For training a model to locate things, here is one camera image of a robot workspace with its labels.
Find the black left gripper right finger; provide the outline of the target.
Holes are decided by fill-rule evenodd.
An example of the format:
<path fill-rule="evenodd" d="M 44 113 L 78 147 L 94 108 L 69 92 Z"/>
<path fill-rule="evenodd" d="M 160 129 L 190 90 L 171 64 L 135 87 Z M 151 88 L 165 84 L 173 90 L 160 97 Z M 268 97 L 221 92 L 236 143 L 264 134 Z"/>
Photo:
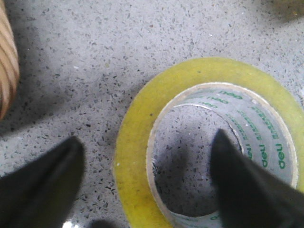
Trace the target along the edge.
<path fill-rule="evenodd" d="M 242 155 L 219 129 L 210 172 L 225 228 L 302 228 L 304 194 Z"/>

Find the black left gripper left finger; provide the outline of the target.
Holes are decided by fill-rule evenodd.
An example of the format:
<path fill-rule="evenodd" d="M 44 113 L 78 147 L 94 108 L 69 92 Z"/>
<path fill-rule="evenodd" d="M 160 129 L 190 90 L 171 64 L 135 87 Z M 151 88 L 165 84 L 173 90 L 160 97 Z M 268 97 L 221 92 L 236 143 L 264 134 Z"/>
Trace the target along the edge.
<path fill-rule="evenodd" d="M 70 137 L 35 161 L 0 179 L 2 228 L 60 228 L 79 191 L 85 155 Z"/>

